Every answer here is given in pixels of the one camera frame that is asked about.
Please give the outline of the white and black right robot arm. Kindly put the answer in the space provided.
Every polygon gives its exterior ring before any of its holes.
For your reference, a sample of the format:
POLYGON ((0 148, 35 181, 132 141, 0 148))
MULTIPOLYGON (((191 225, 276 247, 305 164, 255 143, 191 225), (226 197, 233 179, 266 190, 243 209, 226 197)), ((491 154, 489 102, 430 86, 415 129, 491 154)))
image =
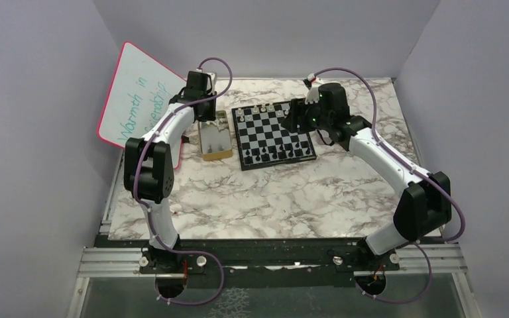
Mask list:
POLYGON ((334 144, 364 160, 400 198, 392 221, 359 242, 357 264, 366 270, 388 251, 413 242, 451 220, 450 180, 430 173, 381 139, 364 117, 352 115, 340 83, 314 84, 293 99, 282 127, 291 133, 326 131, 334 144))

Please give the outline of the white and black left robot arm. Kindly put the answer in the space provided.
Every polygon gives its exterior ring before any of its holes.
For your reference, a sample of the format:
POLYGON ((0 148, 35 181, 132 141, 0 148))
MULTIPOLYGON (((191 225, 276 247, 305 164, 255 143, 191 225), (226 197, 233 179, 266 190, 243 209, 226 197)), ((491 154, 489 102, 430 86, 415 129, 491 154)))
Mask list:
POLYGON ((174 186, 174 168, 182 148, 182 135, 196 120, 215 117, 215 76, 201 68, 188 73, 186 85, 168 102, 152 129, 125 144, 125 189, 140 205, 149 231, 143 267, 173 272, 182 263, 174 249, 179 235, 172 221, 168 196, 174 186))

